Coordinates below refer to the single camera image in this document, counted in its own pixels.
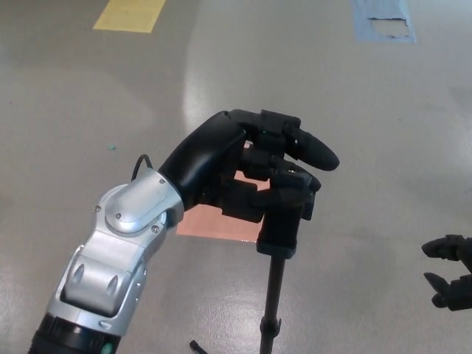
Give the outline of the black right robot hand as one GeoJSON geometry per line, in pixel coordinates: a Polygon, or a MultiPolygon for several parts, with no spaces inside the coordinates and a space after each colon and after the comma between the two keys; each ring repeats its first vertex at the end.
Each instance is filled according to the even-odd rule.
{"type": "Polygon", "coordinates": [[[436,291],[431,298],[437,308],[450,311],[471,309],[471,238],[462,235],[445,235],[422,245],[423,253],[429,258],[440,258],[462,262],[470,274],[447,282],[437,274],[426,272],[424,277],[436,291]]]}

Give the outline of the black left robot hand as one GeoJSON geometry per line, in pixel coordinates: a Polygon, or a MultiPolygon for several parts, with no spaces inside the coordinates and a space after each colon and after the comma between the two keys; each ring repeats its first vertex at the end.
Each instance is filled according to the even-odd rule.
{"type": "Polygon", "coordinates": [[[196,128],[159,172],[177,190],[184,211],[206,204],[231,218],[259,223],[272,208],[300,207],[308,220],[321,184],[285,156],[323,171],[339,165],[325,143],[302,130],[300,118],[234,109],[196,128]]]}

